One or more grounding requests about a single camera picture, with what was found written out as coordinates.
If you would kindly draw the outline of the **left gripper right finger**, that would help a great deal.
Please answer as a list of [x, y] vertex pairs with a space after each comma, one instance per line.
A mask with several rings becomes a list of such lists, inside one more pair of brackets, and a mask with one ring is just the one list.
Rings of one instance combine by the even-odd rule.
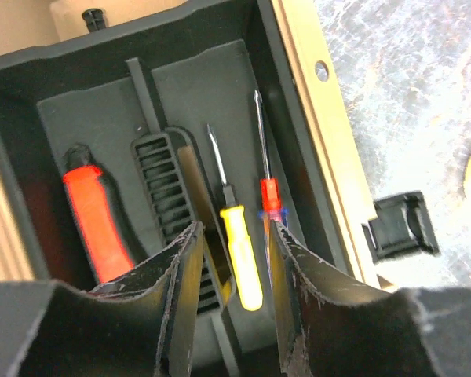
[[268, 264], [281, 370], [289, 376], [471, 376], [471, 289], [364, 284], [278, 222]]

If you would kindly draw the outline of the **blue handle screwdriver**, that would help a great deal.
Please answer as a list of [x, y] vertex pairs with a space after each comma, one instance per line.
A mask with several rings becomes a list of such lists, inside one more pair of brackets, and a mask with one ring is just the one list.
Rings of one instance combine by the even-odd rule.
[[259, 217], [262, 220], [264, 226], [266, 263], [268, 268], [268, 275], [271, 276], [269, 241], [270, 223], [271, 221], [278, 221], [287, 227], [288, 211], [282, 205], [278, 180], [273, 177], [271, 173], [270, 158], [265, 136], [262, 98], [258, 89], [254, 91], [254, 103], [257, 113], [257, 129], [263, 163], [263, 178], [260, 180], [262, 211], [259, 213]]

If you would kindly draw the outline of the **yellow handle screwdriver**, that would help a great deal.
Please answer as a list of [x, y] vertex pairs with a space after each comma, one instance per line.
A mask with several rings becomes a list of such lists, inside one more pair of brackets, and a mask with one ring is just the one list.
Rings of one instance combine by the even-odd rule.
[[227, 179], [214, 129], [209, 124], [206, 129], [221, 179], [225, 206], [220, 210], [220, 216], [225, 224], [239, 298], [245, 310], [254, 312], [262, 307], [263, 290], [244, 215], [245, 208], [237, 200], [234, 186]]

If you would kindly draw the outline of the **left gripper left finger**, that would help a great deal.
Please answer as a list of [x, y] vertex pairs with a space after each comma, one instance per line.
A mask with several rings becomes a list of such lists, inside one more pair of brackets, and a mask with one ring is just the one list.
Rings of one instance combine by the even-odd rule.
[[80, 291], [0, 283], [0, 376], [188, 376], [203, 264], [194, 222], [157, 255]]

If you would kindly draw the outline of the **tan plastic toolbox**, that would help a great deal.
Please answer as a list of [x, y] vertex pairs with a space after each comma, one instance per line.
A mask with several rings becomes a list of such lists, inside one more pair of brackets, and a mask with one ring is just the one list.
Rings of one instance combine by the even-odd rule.
[[[81, 1], [0, 1], [0, 56], [36, 51], [82, 38], [75, 12]], [[318, 20], [309, 1], [272, 1], [292, 80], [307, 130], [328, 189], [348, 271], [373, 287], [391, 288], [378, 276], [361, 242], [362, 225], [376, 216], [338, 78]]]

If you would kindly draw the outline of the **red utility knife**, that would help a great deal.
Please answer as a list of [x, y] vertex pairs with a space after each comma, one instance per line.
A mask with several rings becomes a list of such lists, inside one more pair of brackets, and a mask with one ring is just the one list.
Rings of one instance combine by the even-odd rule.
[[72, 145], [64, 159], [63, 183], [70, 208], [95, 277], [104, 284], [135, 266], [119, 197], [89, 146]]

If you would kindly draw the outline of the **black toolbox tray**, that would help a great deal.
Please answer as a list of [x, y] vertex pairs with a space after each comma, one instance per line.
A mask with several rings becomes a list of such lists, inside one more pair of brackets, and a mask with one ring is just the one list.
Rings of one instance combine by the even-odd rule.
[[[0, 57], [0, 167], [39, 281], [59, 280], [85, 292], [95, 283], [62, 184], [72, 145], [89, 146], [109, 174], [124, 222], [140, 252], [152, 258], [199, 222], [174, 158], [178, 148], [195, 149], [211, 203], [221, 205], [207, 124], [246, 208], [264, 269], [256, 89], [294, 235], [345, 268], [278, 31], [268, 1], [189, 1], [59, 46]], [[271, 291], [265, 289], [262, 309], [251, 313], [237, 297], [227, 307], [217, 303], [216, 283], [203, 262], [190, 375], [226, 374], [210, 322], [215, 315], [228, 320], [230, 351], [242, 375], [279, 375]]]

